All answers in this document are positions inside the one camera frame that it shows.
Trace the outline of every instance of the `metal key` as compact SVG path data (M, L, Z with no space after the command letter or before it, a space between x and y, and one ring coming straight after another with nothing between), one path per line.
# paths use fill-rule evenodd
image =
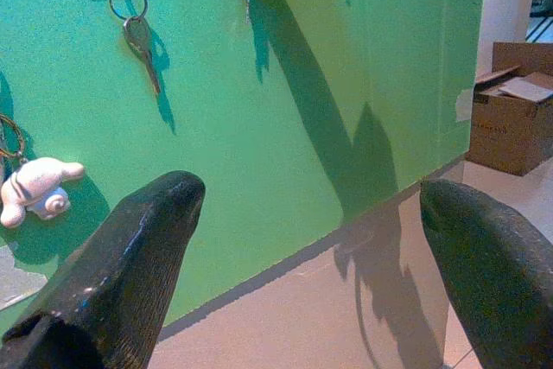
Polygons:
M132 49L132 52L140 58L148 70L149 78L154 85L156 96L158 97L161 88L157 78L156 69L152 62L152 34L146 19L140 16L133 16L124 21L123 24L124 39Z

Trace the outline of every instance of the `white plastic part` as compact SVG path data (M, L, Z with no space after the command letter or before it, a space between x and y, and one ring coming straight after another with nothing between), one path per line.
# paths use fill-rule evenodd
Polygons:
M85 167L42 157L23 164L2 185L3 209L0 222L15 228L25 219L25 209L41 219L52 219L70 206L67 193L59 187L63 181L82 178Z

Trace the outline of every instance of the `green wall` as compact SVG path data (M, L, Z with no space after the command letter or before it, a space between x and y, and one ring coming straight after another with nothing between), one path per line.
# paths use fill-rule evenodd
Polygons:
M159 104L107 2L0 2L0 111L88 173L0 245L49 277L121 198L190 170L207 198L167 322L467 149L481 0L252 0L251 24L244 0L149 0Z

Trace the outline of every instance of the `cardboard box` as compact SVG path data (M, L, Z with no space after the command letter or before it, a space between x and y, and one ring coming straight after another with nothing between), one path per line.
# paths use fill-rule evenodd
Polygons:
M532 102L508 96L500 88L513 77L553 89L553 44L494 44L493 73L474 89L467 160L525 175L553 156L553 97Z

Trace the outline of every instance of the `plush toy keychain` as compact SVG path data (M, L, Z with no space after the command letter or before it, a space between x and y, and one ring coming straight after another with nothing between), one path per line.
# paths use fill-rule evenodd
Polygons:
M0 156L17 160L20 165L0 189L2 225L7 228L21 225L26 210L36 213L41 219L52 219L69 209L71 203L60 184L82 178L85 167L80 163L65 163L51 157L28 161L25 158L25 138L17 124L3 114L0 114L0 122L7 124L16 133L19 143L19 150L14 152L7 147L0 147Z

